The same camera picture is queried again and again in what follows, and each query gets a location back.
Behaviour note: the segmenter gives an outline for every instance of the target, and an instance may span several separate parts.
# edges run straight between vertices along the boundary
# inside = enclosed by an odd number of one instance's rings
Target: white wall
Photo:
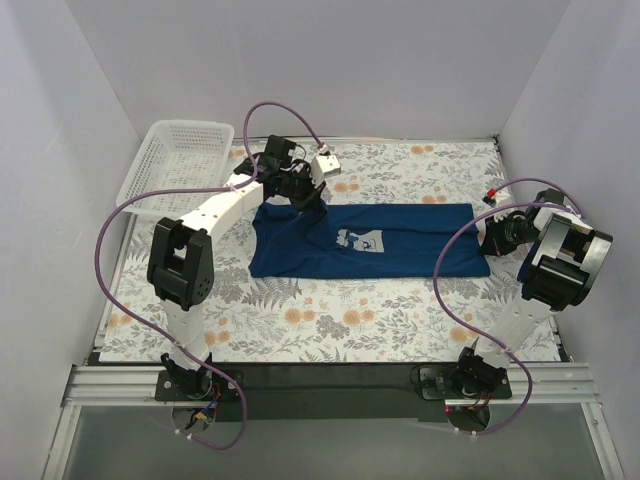
[[[500,131],[568,0],[67,0],[138,134],[260,100],[323,135]],[[306,134],[258,114],[254,135]]]
[[[140,140],[63,0],[0,1],[0,65],[0,477],[32,480],[91,347],[94,243]]]
[[[590,296],[559,315],[559,327],[592,367],[628,478],[640,477],[639,134],[640,3],[574,0],[501,141],[512,178],[553,179],[614,237]]]

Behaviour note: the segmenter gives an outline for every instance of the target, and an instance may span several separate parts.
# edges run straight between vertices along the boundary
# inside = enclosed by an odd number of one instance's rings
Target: blue t-shirt
[[[264,203],[256,213],[254,277],[430,277],[445,243],[473,218],[470,204],[329,205],[298,214],[291,205]],[[483,277],[478,230],[451,247],[441,276]]]

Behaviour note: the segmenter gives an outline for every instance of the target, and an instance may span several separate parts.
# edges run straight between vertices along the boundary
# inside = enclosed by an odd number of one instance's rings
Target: laundry basket
[[[151,126],[118,194],[117,204],[154,190],[220,187],[233,140],[225,123],[162,120]],[[177,218],[211,194],[158,195],[125,208],[149,217]]]

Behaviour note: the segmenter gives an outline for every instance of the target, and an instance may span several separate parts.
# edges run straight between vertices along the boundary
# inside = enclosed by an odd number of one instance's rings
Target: floral tablecloth
[[[313,154],[312,147],[307,150]],[[323,197],[334,204],[468,202],[478,214],[488,208],[481,200],[484,192],[505,178],[491,142],[337,143],[332,150],[342,174],[327,181]],[[244,155],[243,149],[233,148],[227,171]],[[216,277],[205,303],[205,325],[215,361],[453,361],[474,341],[475,333],[442,312],[430,278],[251,278],[247,267],[255,250],[253,216],[248,214],[214,247]],[[116,295],[166,328],[164,312],[146,280],[154,224],[136,219]],[[445,301],[468,322],[490,329],[518,290],[516,274],[523,255],[520,251],[490,258],[488,278],[442,279]],[[156,362],[169,349],[160,335],[114,308],[100,359]],[[548,322],[519,354],[529,361],[559,360]]]

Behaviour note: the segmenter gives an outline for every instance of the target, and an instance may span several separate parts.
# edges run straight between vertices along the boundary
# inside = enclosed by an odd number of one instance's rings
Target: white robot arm
[[[204,337],[204,300],[214,282],[213,247],[244,214],[267,198],[281,195],[298,211],[322,208],[325,178],[340,173],[340,163],[326,147],[311,162],[294,160],[296,144],[271,136],[258,160],[258,177],[249,185],[212,196],[178,220],[156,224],[147,279],[167,314],[168,330],[177,342],[201,361],[211,361]],[[250,178],[253,166],[245,160],[226,185]],[[162,356],[176,386],[183,393],[202,393],[204,369],[179,349]]]
[[[564,205],[564,201],[564,195],[554,189],[536,197],[536,203]],[[515,352],[543,321],[584,300],[613,238],[575,213],[545,208],[490,218],[486,227],[481,247],[485,255],[508,254],[518,245],[534,242],[518,274],[522,290],[489,332]],[[481,337],[463,349],[453,379],[466,391],[491,393],[505,378],[509,362],[504,348]]]

